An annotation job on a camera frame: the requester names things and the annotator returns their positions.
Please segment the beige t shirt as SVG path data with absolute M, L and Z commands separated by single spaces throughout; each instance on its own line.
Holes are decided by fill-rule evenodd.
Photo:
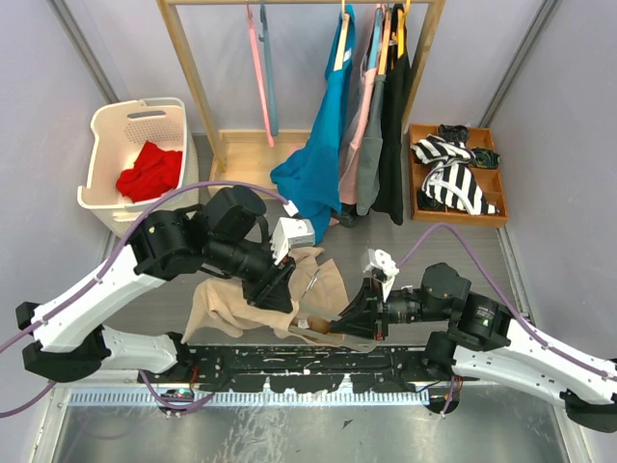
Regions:
M 232 338 L 245 332 L 268 327 L 283 340 L 290 338 L 289 326 L 300 319 L 299 311 L 318 310 L 337 315 L 349 303 L 343 279 L 333 259 L 317 262 L 323 253 L 320 247 L 296 248 L 290 251 L 295 259 L 288 287 L 292 302 L 291 313 L 255 308 L 243 297 L 241 283 L 211 278 L 194 291 L 192 310 L 182 337 L 184 343 L 193 339 L 203 328 L 213 328 Z

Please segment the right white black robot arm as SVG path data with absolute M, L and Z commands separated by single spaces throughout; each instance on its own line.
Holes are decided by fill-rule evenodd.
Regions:
M 426 374 L 496 382 L 542 398 L 567 417 L 603 433 L 616 430 L 616 363 L 587 355 L 518 320 L 509 309 L 475 293 L 444 262 L 427 267 L 418 288 L 384 290 L 366 278 L 331 330 L 384 340 L 392 324 L 444 321 L 422 354 Z

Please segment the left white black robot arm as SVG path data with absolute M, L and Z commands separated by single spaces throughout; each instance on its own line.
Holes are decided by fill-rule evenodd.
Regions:
M 118 250 L 56 299 L 16 309 L 27 371 L 57 383 L 100 369 L 144 369 L 172 382 L 187 379 L 193 359 L 181 336 L 123 333 L 105 321 L 140 295 L 179 275 L 203 271 L 237 279 L 241 295 L 262 310 L 291 313 L 292 245 L 312 243 L 310 222 L 282 217 L 274 229 L 263 200 L 245 186 L 220 189 L 207 204 L 156 210 L 127 232 Z

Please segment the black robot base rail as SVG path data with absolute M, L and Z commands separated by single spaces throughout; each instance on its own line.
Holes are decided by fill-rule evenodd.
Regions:
M 143 372 L 142 384 L 197 385 L 213 394 L 234 392 L 275 395 L 339 391 L 344 381 L 352 396 L 410 393 L 422 395 L 450 380 L 425 359 L 425 352 L 406 345 L 377 346 L 369 352 L 323 345 L 195 345 L 172 368 Z

